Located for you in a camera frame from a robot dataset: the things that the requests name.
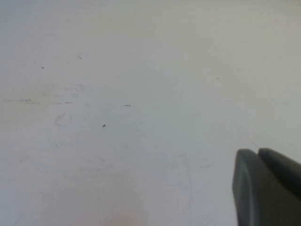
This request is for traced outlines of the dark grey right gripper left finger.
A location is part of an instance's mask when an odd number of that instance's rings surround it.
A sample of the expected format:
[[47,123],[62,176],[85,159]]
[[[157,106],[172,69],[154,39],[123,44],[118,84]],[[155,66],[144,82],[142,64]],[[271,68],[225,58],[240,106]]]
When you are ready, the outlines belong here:
[[232,191],[239,226],[299,226],[299,213],[258,212],[258,152],[239,149],[236,153]]

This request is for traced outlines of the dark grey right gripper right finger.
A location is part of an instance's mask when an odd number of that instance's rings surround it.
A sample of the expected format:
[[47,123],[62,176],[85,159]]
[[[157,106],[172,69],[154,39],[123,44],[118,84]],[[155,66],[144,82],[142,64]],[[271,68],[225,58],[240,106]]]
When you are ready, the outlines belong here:
[[258,151],[258,212],[301,211],[301,165],[272,149]]

